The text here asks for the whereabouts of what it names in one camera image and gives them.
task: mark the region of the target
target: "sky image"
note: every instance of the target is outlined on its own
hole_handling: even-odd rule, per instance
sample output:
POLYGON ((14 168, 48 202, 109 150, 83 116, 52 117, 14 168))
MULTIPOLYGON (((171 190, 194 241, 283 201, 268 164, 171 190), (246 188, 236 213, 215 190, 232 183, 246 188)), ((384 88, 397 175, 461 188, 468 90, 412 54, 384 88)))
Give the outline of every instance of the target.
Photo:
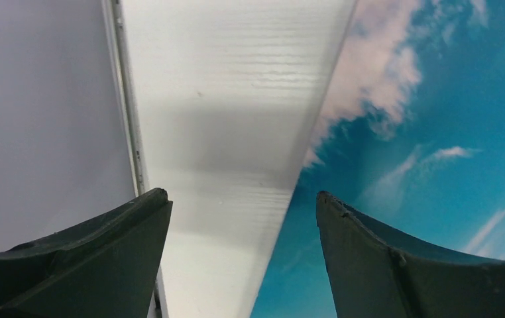
POLYGON ((358 1, 252 318, 336 317, 321 190, 505 259, 505 0, 358 1))

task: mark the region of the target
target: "metal edge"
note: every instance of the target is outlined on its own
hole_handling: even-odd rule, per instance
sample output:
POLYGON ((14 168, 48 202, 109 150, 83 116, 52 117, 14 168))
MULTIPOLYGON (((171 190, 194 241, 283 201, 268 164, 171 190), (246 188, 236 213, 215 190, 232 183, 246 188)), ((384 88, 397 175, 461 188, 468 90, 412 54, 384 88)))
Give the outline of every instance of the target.
MULTIPOLYGON (((139 119, 131 81, 131 69, 126 43, 120 0, 101 0, 108 40, 113 77, 116 86, 116 98, 120 106, 126 142, 130 150, 133 187, 136 195, 142 195, 149 188, 144 164, 139 119)), ((168 318, 162 270, 159 267, 153 289, 155 310, 162 317, 168 318)))

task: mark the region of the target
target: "gray panel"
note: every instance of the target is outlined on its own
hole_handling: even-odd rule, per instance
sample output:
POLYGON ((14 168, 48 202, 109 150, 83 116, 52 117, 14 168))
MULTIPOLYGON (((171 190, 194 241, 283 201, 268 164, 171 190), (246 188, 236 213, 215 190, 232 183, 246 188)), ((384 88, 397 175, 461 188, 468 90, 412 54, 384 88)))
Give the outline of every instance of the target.
POLYGON ((134 197, 99 1, 0 1, 0 250, 134 197))

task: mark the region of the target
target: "black plastic part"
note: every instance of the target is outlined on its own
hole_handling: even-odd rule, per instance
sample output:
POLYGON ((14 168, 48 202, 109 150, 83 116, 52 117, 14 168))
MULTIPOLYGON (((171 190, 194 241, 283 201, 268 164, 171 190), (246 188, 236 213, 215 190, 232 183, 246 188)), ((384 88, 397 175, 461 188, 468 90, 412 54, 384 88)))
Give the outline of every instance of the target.
POLYGON ((317 224, 338 318, 505 317, 505 261, 429 244, 324 191, 317 224))
POLYGON ((162 189, 0 252, 0 317, 146 317, 170 221, 162 189))

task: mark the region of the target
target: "blue sky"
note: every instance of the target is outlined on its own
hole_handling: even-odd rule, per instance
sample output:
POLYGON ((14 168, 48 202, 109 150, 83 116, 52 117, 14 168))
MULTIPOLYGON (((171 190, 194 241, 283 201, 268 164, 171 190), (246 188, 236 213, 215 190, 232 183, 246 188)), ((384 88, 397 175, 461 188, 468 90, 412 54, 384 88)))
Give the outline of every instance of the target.
POLYGON ((253 318, 334 317, 315 195, 505 259, 505 0, 360 0, 253 318))

